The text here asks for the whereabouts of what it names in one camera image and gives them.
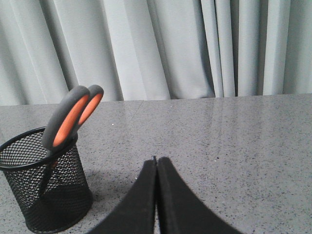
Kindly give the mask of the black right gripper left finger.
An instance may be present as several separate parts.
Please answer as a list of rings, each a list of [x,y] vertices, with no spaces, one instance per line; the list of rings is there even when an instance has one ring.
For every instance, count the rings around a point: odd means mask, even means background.
[[[144,162],[123,200],[90,234],[152,234],[156,205],[156,161]]]

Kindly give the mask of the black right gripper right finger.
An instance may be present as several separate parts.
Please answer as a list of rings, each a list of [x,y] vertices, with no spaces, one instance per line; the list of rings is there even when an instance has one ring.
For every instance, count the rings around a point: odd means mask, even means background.
[[[162,234],[238,234],[192,192],[171,160],[157,162],[158,219]]]

